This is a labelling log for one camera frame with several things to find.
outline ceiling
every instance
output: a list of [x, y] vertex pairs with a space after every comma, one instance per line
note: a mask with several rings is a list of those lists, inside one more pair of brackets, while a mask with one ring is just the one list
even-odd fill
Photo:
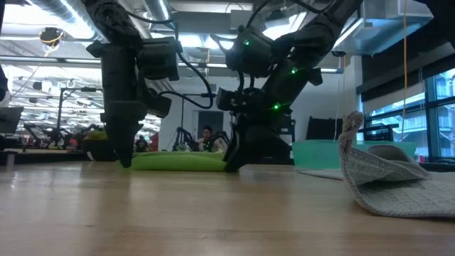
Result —
[[[0, 55], [43, 57], [48, 54], [52, 58], [93, 59], [85, 48], [93, 42], [94, 38], [103, 40], [103, 36], [93, 26], [80, 0], [7, 0], [8, 2], [15, 4], [6, 5], [0, 37]], [[214, 33], [234, 38], [236, 28], [246, 23], [252, 13], [251, 10], [261, 4], [262, 0], [242, 0], [238, 3], [220, 0], [168, 0], [167, 2], [166, 0], [118, 0], [118, 2], [127, 10], [147, 18], [161, 15], [162, 13], [157, 13], [156, 9], [167, 3], [170, 15], [179, 22], [180, 40], [188, 61], [192, 63], [225, 63], [223, 53], [208, 35]], [[308, 0], [306, 2], [316, 8], [322, 8], [328, 0]], [[71, 10], [61, 11], [68, 6], [71, 6]], [[153, 11], [148, 12], [147, 6], [152, 6]], [[264, 18], [277, 9], [284, 9], [286, 18], [283, 21], [287, 21], [288, 24], [267, 28]], [[346, 24], [346, 28], [357, 21], [356, 15]], [[291, 1], [273, 1], [256, 18], [255, 26], [262, 28], [264, 34], [275, 39], [302, 27], [313, 17], [314, 15], [308, 14], [306, 10]], [[143, 21], [132, 20], [142, 37], [172, 36], [172, 31], [167, 26], [150, 26]], [[52, 52], [38, 38], [39, 33], [48, 26], [57, 27], [66, 32], [58, 47], [51, 49]], [[64, 63], [41, 67], [38, 67], [39, 62], [5, 63], [7, 62], [3, 62], [2, 65], [10, 79], [10, 91], [14, 95], [10, 105], [21, 105], [27, 108], [23, 114], [24, 122], [36, 121], [55, 126], [61, 87], [90, 86], [101, 89], [101, 70], [99, 68], [75, 68], [74, 65], [70, 67]], [[328, 55], [321, 61], [320, 66], [322, 68], [340, 68], [340, 63], [338, 58]], [[215, 84], [217, 87], [226, 90], [237, 88], [236, 73], [227, 68], [203, 68], [200, 71], [206, 75], [211, 84]], [[32, 74], [31, 81], [26, 82]], [[156, 90], [175, 90], [180, 93], [205, 92], [202, 81], [188, 68], [179, 68], [179, 74], [181, 77], [179, 81], [158, 81], [150, 86]], [[42, 82], [47, 86], [47, 90], [33, 89], [34, 82]], [[263, 83], [264, 80], [259, 80], [255, 86], [261, 87]], [[83, 98], [90, 98], [89, 102], [86, 102], [88, 104], [81, 104], [80, 100]], [[74, 92], [63, 103], [65, 120], [63, 125], [68, 129], [75, 129], [88, 126], [90, 123], [99, 123], [99, 113], [102, 112], [102, 108], [101, 92]], [[86, 110], [86, 113], [78, 113], [80, 110]], [[159, 130], [158, 118], [148, 117], [145, 123], [146, 130], [142, 132]]]

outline ceiling light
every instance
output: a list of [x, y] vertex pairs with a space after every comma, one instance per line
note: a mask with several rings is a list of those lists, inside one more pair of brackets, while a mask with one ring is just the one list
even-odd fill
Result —
[[207, 68], [228, 68], [226, 64], [222, 63], [207, 63]]
[[363, 23], [363, 18], [358, 19], [345, 33], [343, 33], [338, 40], [335, 42], [333, 45], [333, 48], [337, 47], [342, 43], [344, 40], [347, 39], [347, 37], [354, 32], [356, 28], [358, 28], [361, 24]]
[[178, 40], [183, 47], [201, 47], [202, 40], [198, 35], [181, 35], [178, 36]]
[[36, 63], [57, 63], [58, 59], [56, 58], [40, 58], [40, 57], [24, 57], [24, 56], [0, 56], [2, 61], [30, 61]]
[[321, 72], [322, 73], [340, 73], [341, 70], [339, 70], [338, 68], [322, 68]]
[[[58, 111], [58, 107], [36, 107], [36, 106], [25, 106], [26, 110], [47, 110], [47, 111]], [[103, 113], [104, 110], [98, 108], [85, 108], [85, 107], [62, 107], [62, 111], [86, 111], [87, 113]]]
[[82, 63], [82, 64], [101, 64], [101, 60], [90, 59], [66, 59], [68, 63]]
[[[235, 36], [232, 37], [231, 35], [220, 35], [220, 37], [223, 37], [223, 38], [235, 38]], [[224, 49], [229, 50], [234, 45], [234, 42], [220, 41], [220, 44], [221, 44], [221, 46]], [[205, 41], [204, 47], [210, 48], [210, 49], [219, 49], [218, 44], [210, 36]]]
[[299, 27], [300, 27], [301, 23], [304, 21], [305, 17], [306, 17], [306, 12], [302, 12], [300, 14], [290, 16], [289, 24], [268, 28], [263, 32], [263, 34], [265, 36], [275, 40], [280, 36], [295, 32], [295, 31], [297, 31], [297, 29], [299, 29]]
[[170, 2], [173, 9], [176, 11], [196, 11], [196, 12], [205, 12], [205, 13], [230, 13], [233, 10], [238, 11], [251, 11], [253, 10], [252, 3], [242, 3], [242, 2], [197, 2], [197, 1], [182, 1], [176, 0]]
[[12, 40], [12, 41], [31, 41], [31, 40], [40, 40], [38, 36], [0, 36], [0, 40]]
[[91, 101], [89, 100], [84, 100], [84, 99], [76, 99], [76, 102], [82, 104], [82, 105], [87, 105], [87, 106], [90, 106], [92, 104]]

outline wooden table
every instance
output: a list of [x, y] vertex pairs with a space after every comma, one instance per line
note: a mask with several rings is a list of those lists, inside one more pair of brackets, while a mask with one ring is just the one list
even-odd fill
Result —
[[283, 166], [36, 164], [0, 171], [0, 254], [455, 255], [455, 222], [373, 216], [342, 182]]

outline beam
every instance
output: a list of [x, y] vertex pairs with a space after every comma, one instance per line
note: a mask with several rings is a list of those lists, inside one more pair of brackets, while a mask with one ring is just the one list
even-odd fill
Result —
[[[28, 57], [28, 56], [9, 56], [9, 55], [0, 55], [0, 61], [4, 65], [31, 65], [55, 67], [60, 68], [101, 68], [100, 59], [77, 59], [77, 58], [42, 58], [42, 57]], [[337, 62], [338, 59], [333, 57], [328, 57], [327, 63], [332, 64]], [[197, 68], [207, 68], [209, 69], [210, 76], [225, 76], [225, 77], [235, 77], [237, 76], [236, 72], [229, 70], [224, 63], [191, 63]], [[178, 63], [179, 75], [181, 77], [185, 76], [194, 76], [186, 75], [189, 74], [187, 67], [184, 63]], [[343, 73], [342, 68], [321, 68], [322, 73]]]

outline green pad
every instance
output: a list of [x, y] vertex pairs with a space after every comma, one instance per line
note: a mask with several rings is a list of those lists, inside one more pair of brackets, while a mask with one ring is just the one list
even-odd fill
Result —
[[131, 169], [141, 171], [223, 171], [223, 154], [208, 152], [149, 152], [135, 154]]

